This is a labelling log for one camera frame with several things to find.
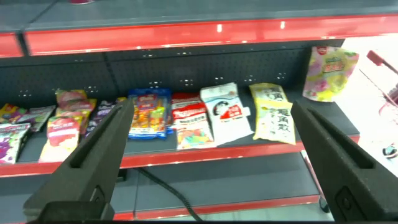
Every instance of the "black cable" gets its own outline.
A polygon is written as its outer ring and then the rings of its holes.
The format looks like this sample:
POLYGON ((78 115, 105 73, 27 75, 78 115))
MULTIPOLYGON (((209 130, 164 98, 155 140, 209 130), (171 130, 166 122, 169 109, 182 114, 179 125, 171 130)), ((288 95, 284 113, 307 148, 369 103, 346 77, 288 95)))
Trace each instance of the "black cable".
POLYGON ((196 214, 196 212, 192 209, 191 204, 189 201, 177 190, 175 190, 173 187, 171 187, 169 184, 166 184, 163 180, 160 180, 158 177, 155 175, 151 174, 150 172, 146 171, 143 168, 136 168, 138 172, 143 174, 144 176, 148 177, 150 180, 153 180, 156 184, 159 184, 160 186, 164 187, 166 190, 174 194, 180 201, 185 205, 185 208, 187 208, 189 214, 196 220, 196 221, 202 221, 202 219, 196 214))

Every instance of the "red shelf trim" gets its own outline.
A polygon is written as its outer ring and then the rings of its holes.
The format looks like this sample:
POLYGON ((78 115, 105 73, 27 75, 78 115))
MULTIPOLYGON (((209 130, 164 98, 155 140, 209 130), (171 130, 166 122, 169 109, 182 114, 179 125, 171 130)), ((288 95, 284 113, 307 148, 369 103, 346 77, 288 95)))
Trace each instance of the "red shelf trim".
POLYGON ((129 221, 134 220, 133 212, 121 212, 114 214, 113 220, 117 221, 129 221))
MULTIPOLYGON (((166 152, 157 154, 143 154, 137 156, 125 156, 120 168, 134 168, 145 166, 158 166, 167 164, 179 164, 186 162, 201 162, 220 159, 235 159, 242 157, 269 156, 291 152, 300 152, 304 149, 302 142, 296 145, 275 143, 253 146, 220 147, 212 149, 197 149, 189 151, 166 152)), ((51 174, 61 162, 51 163, 26 163, 0 166, 0 177, 18 177, 27 175, 51 174)))
POLYGON ((344 39, 398 32, 398 14, 192 22, 25 33, 32 55, 344 39))
MULTIPOLYGON (((240 203, 228 203, 221 205, 207 205, 194 207, 194 211, 197 214, 209 214, 209 213, 220 213, 220 212, 234 212, 240 210, 250 210, 258 208, 272 208, 289 205, 301 205, 306 203, 317 203, 319 195, 309 195, 302 197, 293 198, 280 198, 272 200, 261 200, 256 202, 240 202, 240 203)), ((165 210, 151 210, 144 212, 136 212, 136 220, 147 220, 156 218, 170 218, 189 215, 186 208, 173 208, 165 210)))
POLYGON ((0 58, 22 57, 17 37, 14 33, 0 34, 0 58))

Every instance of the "floor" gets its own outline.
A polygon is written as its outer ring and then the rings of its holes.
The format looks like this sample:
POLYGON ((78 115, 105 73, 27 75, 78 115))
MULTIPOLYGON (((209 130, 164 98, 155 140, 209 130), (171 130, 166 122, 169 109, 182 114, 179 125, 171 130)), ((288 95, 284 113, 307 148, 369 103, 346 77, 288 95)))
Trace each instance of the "floor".
MULTIPOLYGON (((317 203, 239 212, 200 215, 204 221, 333 221, 317 203)), ((191 216, 163 218, 162 221, 195 221, 191 216)))

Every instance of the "white snack bag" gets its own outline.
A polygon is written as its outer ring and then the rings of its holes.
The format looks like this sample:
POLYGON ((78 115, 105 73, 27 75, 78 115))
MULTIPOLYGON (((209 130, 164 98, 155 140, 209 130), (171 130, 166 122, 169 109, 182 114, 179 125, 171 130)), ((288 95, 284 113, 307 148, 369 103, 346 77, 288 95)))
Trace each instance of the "white snack bag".
POLYGON ((234 141, 253 133, 235 83, 202 88, 200 98, 206 103, 217 145, 234 141))

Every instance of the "black shelf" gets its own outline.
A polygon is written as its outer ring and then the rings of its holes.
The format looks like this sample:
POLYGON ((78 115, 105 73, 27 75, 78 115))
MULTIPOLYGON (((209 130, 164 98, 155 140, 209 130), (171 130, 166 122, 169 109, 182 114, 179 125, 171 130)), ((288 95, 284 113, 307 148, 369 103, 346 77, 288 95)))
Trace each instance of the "black shelf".
MULTIPOLYGON (((300 153, 148 167, 192 206, 318 195, 300 153)), ((136 212, 183 207, 174 195, 139 176, 136 212)))
POLYGON ((72 5, 61 0, 27 30, 174 24, 398 12, 397 1, 290 0, 96 0, 72 5))
MULTIPOLYGON (((333 124, 336 125, 347 135, 358 135, 359 131, 354 127, 354 125, 345 116, 344 112, 340 110, 336 103, 320 103, 311 100, 307 100, 302 97, 301 90, 285 90, 287 98, 289 101, 293 102, 295 100, 303 99, 317 111, 319 111, 323 116, 328 118, 333 124)), ((244 106, 250 107, 251 115, 248 117, 251 129, 254 131, 256 128, 256 109, 254 107, 253 98, 249 91, 249 88, 243 88, 239 91, 239 97, 244 106)), ((296 130, 296 140, 300 140, 300 136, 296 130)), ((274 141, 268 140, 253 140, 253 135, 246 136, 241 139, 237 139, 232 142, 220 145, 219 147, 234 147, 234 146, 250 146, 250 145, 260 145, 260 144, 272 144, 276 143, 274 141)), ((18 162, 36 162, 39 160, 42 148, 47 141, 46 130, 41 133, 34 134, 28 139, 27 144, 22 149, 18 162)), ((177 152, 177 137, 175 134, 167 136, 167 140, 135 140, 128 141, 126 149, 124 151, 125 156, 134 156, 138 154, 156 154, 160 152, 177 152)))
MULTIPOLYGON (((26 222, 22 207, 49 175, 0 178, 0 222, 26 222)), ((111 205, 115 212, 131 212, 136 201, 138 172, 128 170, 126 181, 116 183, 111 205)))
MULTIPOLYGON (((193 206, 319 194, 300 153, 147 169, 180 191, 193 206)), ((0 179, 1 222, 24 222, 24 202, 48 177, 35 175, 0 179)), ((134 169, 128 170, 125 182, 116 183, 111 205, 116 212, 183 207, 174 195, 134 169)))

